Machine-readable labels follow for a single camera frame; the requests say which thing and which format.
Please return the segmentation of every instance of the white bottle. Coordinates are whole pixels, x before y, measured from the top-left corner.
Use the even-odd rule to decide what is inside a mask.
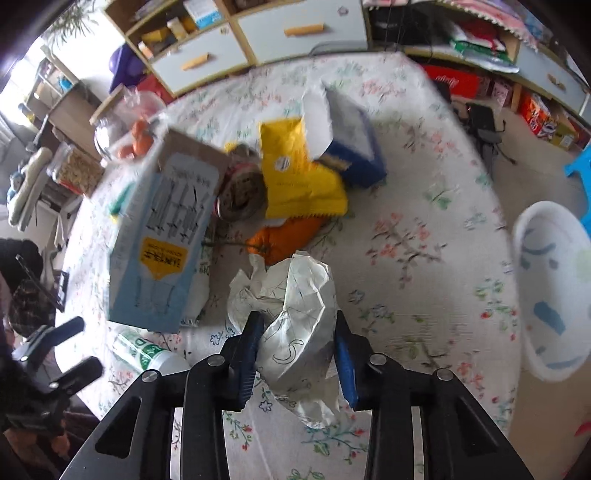
[[[112,352],[140,372],[158,370],[170,375],[191,368],[182,356],[150,342],[125,325],[114,328],[113,332]]]

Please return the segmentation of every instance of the purple object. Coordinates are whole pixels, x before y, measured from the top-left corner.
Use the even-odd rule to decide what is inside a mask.
[[[144,63],[129,48],[127,43],[124,43],[113,52],[109,59],[109,70],[113,73],[109,93],[115,90],[120,83],[123,83],[126,87],[136,86],[145,77]]]

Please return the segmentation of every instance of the cardboard box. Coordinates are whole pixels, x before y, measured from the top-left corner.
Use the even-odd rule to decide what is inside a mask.
[[[338,171],[351,185],[371,187],[386,176],[374,128],[363,108],[321,85],[304,93],[302,109],[310,159]]]
[[[574,115],[571,115],[568,112],[566,112],[566,115],[569,117],[570,124],[577,132],[577,140],[574,143],[575,146],[584,150],[591,141],[591,132]]]
[[[177,332],[229,157],[175,130],[142,162],[109,257],[109,320]]]
[[[513,87],[500,80],[495,80],[492,88],[491,98],[495,99],[499,105],[509,106],[513,94]]]
[[[555,102],[546,104],[536,93],[523,93],[519,114],[536,137],[557,147],[568,150],[577,140],[577,132],[564,108]]]
[[[427,72],[431,80],[446,82],[452,95],[476,98],[480,85],[478,75],[437,65],[421,65],[421,67]]]
[[[222,14],[217,10],[213,0],[186,0],[183,5],[200,29],[222,19]]]

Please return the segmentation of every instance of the drawer handle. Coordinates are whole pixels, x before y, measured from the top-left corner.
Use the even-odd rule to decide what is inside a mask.
[[[199,67],[200,65],[203,65],[209,59],[209,53],[204,53],[203,55],[195,57],[193,60],[189,60],[188,62],[183,63],[183,65],[181,66],[181,70],[186,72],[187,70],[194,69],[196,67]]]
[[[299,37],[301,35],[312,35],[314,33],[322,33],[324,31],[324,24],[317,23],[314,25],[304,25],[303,27],[286,28],[283,33],[286,37]]]
[[[548,80],[556,85],[560,90],[566,92],[566,85],[564,83],[560,83],[554,75],[548,74]]]

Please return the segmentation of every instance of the white basin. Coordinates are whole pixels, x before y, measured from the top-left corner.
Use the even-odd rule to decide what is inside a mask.
[[[538,202],[517,219],[513,249],[528,369],[564,380],[591,350],[591,240],[566,208]]]

